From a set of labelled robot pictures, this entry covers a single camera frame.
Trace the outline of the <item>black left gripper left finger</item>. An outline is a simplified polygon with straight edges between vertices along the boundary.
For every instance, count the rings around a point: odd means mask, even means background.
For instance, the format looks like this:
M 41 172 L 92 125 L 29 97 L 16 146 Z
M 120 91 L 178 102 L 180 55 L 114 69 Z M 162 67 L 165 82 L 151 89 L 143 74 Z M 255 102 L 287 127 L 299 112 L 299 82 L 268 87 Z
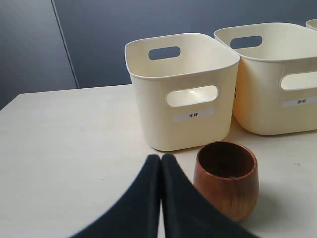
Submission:
M 160 215 L 160 157 L 148 155 L 125 193 L 73 238 L 156 238 Z

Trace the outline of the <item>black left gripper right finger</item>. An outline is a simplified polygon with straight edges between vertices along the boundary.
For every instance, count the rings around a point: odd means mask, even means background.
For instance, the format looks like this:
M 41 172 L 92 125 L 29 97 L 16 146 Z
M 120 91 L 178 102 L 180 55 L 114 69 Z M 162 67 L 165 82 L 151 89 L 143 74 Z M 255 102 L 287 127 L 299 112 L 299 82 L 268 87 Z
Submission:
M 166 238 L 254 238 L 215 209 L 192 185 L 172 154 L 161 158 L 161 201 Z

